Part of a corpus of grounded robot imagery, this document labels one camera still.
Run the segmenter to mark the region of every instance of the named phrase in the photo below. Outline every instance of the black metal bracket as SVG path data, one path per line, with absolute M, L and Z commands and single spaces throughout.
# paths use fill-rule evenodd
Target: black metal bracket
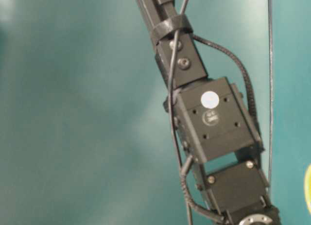
M 174 122 L 185 155 L 193 157 L 191 169 L 204 201 L 215 217 L 226 218 L 227 225 L 239 225 L 247 219 L 255 221 L 249 225 L 280 225 L 278 209 L 270 202 L 269 185 L 261 170 L 264 149 L 258 124 L 250 117 L 237 87 L 227 78 L 208 78 L 192 39 L 192 27 L 185 15 L 177 14 L 174 0 L 137 2 L 166 85 L 173 34 L 180 30 L 173 79 Z M 204 106 L 206 92 L 218 97 L 215 107 Z M 206 162 L 228 153 L 235 153 L 236 163 L 219 171 L 205 171 Z

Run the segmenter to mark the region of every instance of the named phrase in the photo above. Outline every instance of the yellow object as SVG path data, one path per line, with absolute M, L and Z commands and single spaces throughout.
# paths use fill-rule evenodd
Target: yellow object
M 309 212 L 311 213 L 311 165 L 308 167 L 305 176 L 305 196 Z

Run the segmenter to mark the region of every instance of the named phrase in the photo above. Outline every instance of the circular logo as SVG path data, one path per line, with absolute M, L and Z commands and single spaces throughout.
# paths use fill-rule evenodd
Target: circular logo
M 216 110 L 207 110 L 203 113 L 202 120 L 208 126 L 214 126 L 219 123 L 219 114 Z

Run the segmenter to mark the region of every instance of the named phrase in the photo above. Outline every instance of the robotic arm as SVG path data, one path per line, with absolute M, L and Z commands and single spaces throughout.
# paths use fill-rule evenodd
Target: robotic arm
M 189 224 L 192 224 L 192 209 L 215 224 L 281 225 L 261 169 L 264 148 L 252 86 L 243 64 L 224 47 L 192 34 L 184 15 L 188 0 L 184 0 L 181 14 L 177 13 L 174 0 L 137 2 L 150 33 L 155 60 L 169 90 L 164 108 L 171 118 Z M 245 80 L 249 110 L 235 84 L 225 77 L 217 80 L 208 77 L 193 40 L 226 53 L 237 63 Z M 187 157 L 184 164 L 176 131 Z M 215 172 L 205 171 L 206 162 L 229 153 L 235 153 L 237 163 Z M 190 170 L 207 208 L 196 204 L 191 197 L 186 180 Z

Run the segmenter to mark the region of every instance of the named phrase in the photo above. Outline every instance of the teal wall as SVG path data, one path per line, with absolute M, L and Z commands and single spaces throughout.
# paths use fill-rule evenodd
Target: teal wall
M 311 163 L 310 0 L 272 0 L 274 134 L 272 199 L 283 224 L 311 224 L 303 179 Z

